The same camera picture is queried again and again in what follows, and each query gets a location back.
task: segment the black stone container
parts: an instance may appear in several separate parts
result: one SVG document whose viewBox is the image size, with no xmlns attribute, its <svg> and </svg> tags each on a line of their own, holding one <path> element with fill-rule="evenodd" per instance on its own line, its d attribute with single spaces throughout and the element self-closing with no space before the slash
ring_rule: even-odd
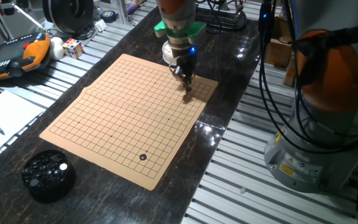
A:
<svg viewBox="0 0 358 224">
<path fill-rule="evenodd" d="M 32 198 L 52 203 L 63 198 L 74 186 L 75 170 L 64 153 L 47 150 L 33 156 L 24 166 L 22 180 Z"/>
</svg>

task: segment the green part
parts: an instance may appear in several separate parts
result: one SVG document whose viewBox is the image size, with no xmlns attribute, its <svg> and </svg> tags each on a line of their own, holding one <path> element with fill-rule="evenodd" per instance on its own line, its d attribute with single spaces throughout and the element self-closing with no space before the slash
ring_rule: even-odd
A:
<svg viewBox="0 0 358 224">
<path fill-rule="evenodd" d="M 161 21 L 154 27 L 154 31 L 156 32 L 165 32 L 167 30 L 167 27 L 165 24 Z"/>
<path fill-rule="evenodd" d="M 191 26 L 185 29 L 185 33 L 189 38 L 195 38 L 205 28 L 204 22 L 194 22 Z"/>
</svg>

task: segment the metal slatted table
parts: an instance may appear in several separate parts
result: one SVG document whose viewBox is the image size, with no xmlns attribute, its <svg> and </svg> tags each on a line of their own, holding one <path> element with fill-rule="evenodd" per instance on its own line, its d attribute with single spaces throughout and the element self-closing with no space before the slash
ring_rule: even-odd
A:
<svg viewBox="0 0 358 224">
<path fill-rule="evenodd" d="M 101 6 L 115 10 L 110 4 L 102 3 Z M 131 20 L 135 24 L 140 22 L 156 6 L 155 0 L 143 4 Z M 247 18 L 257 20 L 259 8 L 260 3 L 247 1 L 244 5 Z M 118 23 L 108 24 L 104 32 L 89 41 L 85 46 L 86 53 L 79 60 L 65 57 L 20 80 L 7 80 L 3 88 L 46 109 L 132 28 Z M 266 65 L 266 69 L 273 97 L 281 102 L 279 108 L 288 117 L 293 90 L 281 85 L 285 71 L 270 65 Z M 305 194 L 283 186 L 266 169 L 264 146 L 275 133 L 275 128 L 264 110 L 258 79 L 259 67 L 232 116 L 182 223 L 358 224 L 357 189 L 347 185 L 337 194 Z M 5 143 L 0 153 L 36 119 Z"/>
</svg>

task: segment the dark marble surface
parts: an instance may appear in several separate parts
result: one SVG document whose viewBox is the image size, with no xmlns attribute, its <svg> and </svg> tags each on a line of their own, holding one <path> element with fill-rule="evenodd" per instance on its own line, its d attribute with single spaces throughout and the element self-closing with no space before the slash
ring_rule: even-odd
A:
<svg viewBox="0 0 358 224">
<path fill-rule="evenodd" d="M 241 32 L 206 34 L 196 74 L 219 82 L 206 108 L 153 191 L 39 138 L 39 134 L 121 54 L 164 65 L 153 27 L 154 9 L 77 84 L 71 87 L 20 138 L 0 155 L 0 223 L 180 223 L 219 140 L 257 65 L 256 21 Z M 47 149 L 63 151 L 76 169 L 72 191 L 55 203 L 41 204 L 21 180 L 24 164 Z"/>
</svg>

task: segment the orange and black case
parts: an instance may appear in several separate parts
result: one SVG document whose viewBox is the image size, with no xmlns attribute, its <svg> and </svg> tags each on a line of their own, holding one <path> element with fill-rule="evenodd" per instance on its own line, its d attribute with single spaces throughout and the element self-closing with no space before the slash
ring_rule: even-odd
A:
<svg viewBox="0 0 358 224">
<path fill-rule="evenodd" d="M 0 45 L 0 80 L 19 77 L 50 60 L 50 40 L 47 34 L 37 32 L 18 37 Z"/>
</svg>

